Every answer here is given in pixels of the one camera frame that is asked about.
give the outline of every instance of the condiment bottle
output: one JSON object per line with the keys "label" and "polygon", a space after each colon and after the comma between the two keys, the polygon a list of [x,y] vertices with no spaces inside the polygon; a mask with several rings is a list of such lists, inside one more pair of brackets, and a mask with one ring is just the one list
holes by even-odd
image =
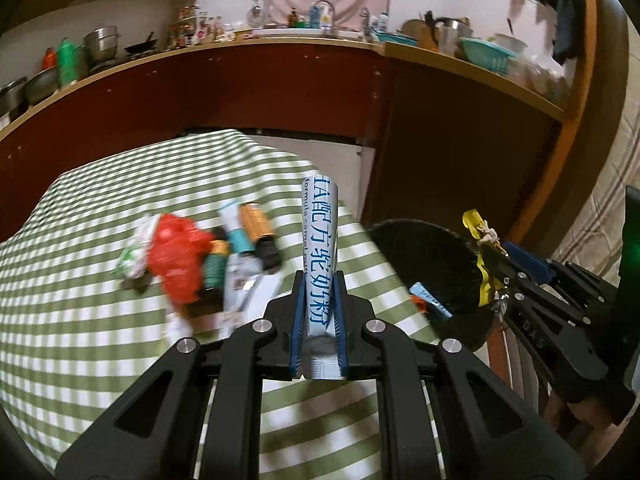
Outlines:
{"label": "condiment bottle", "polygon": [[229,256],[229,244],[223,227],[216,227],[213,232],[216,237],[211,243],[210,254],[202,264],[202,278],[204,288],[225,288],[226,259]]}
{"label": "condiment bottle", "polygon": [[222,36],[225,31],[222,28],[222,16],[216,16],[216,22],[213,26],[213,39],[217,40],[220,36]]}
{"label": "condiment bottle", "polygon": [[167,41],[167,49],[173,50],[178,46],[178,33],[176,31],[175,25],[169,27],[169,35]]}
{"label": "condiment bottle", "polygon": [[42,69],[53,68],[58,64],[58,56],[51,47],[47,49],[42,58]]}
{"label": "condiment bottle", "polygon": [[271,272],[282,265],[282,258],[275,243],[275,235],[269,219],[256,203],[240,206],[240,218],[249,240],[254,244],[255,255],[262,261],[262,268]]}
{"label": "condiment bottle", "polygon": [[207,25],[207,43],[212,43],[216,39],[216,20],[213,16],[209,18]]}
{"label": "condiment bottle", "polygon": [[320,28],[320,9],[317,5],[312,5],[309,10],[309,27]]}
{"label": "condiment bottle", "polygon": [[291,12],[289,13],[289,28],[296,28],[298,24],[298,13],[296,12],[295,7],[291,7]]}
{"label": "condiment bottle", "polygon": [[378,16],[378,30],[380,32],[386,32],[386,26],[389,22],[389,16],[386,12],[380,12]]}

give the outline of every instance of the cooking pot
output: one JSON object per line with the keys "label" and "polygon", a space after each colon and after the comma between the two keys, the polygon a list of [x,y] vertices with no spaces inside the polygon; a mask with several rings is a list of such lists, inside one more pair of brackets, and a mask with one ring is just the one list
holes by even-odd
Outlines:
{"label": "cooking pot", "polygon": [[27,78],[21,77],[0,88],[0,118],[9,114],[9,120],[15,121],[27,111],[29,102],[24,94],[26,82]]}
{"label": "cooking pot", "polygon": [[88,47],[93,62],[101,63],[116,57],[118,37],[118,27],[101,27],[87,34],[82,42]]}
{"label": "cooking pot", "polygon": [[24,86],[24,92],[31,105],[36,105],[51,97],[60,88],[58,67],[52,66],[33,76]]}
{"label": "cooking pot", "polygon": [[441,16],[434,20],[433,14],[430,11],[425,15],[424,21],[427,24],[427,27],[431,29],[431,38],[435,44],[438,44],[438,37],[436,34],[436,25],[438,23],[442,23],[445,27],[450,27],[456,30],[459,38],[471,38],[474,33],[468,25],[468,18],[447,18],[445,16]]}

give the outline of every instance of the blue package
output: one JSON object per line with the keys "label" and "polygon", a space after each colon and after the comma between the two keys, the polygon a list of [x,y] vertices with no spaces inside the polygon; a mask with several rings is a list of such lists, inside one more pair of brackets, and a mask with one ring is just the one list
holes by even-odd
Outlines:
{"label": "blue package", "polygon": [[551,283],[553,277],[545,260],[527,253],[522,247],[511,242],[503,242],[502,248],[507,251],[511,261],[522,267],[535,283]]}
{"label": "blue package", "polygon": [[445,319],[451,319],[453,317],[453,314],[450,313],[443,304],[436,300],[433,295],[426,288],[424,288],[424,285],[422,283],[415,282],[409,289],[409,292],[433,306],[435,311],[441,317]]}

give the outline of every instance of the green bottle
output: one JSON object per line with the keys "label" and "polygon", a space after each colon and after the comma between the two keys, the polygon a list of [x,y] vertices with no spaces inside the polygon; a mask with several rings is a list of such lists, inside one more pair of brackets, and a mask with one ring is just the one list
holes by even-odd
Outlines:
{"label": "green bottle", "polygon": [[78,80],[76,73],[76,48],[69,38],[64,38],[58,49],[58,72],[60,87],[64,88]]}

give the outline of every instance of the gas stove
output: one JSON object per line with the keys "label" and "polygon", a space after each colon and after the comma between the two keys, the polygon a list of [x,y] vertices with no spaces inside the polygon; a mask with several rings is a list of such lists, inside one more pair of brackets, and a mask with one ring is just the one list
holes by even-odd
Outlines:
{"label": "gas stove", "polygon": [[142,59],[143,57],[152,56],[153,54],[156,54],[155,49],[147,50],[146,52],[142,52],[140,54],[127,54],[126,56],[120,56],[114,59],[110,59],[108,61],[103,61],[92,66],[91,69],[89,70],[89,74],[90,75],[97,74],[99,72],[103,72],[104,70],[108,70],[110,68],[121,65],[123,63],[128,63],[129,61]]}

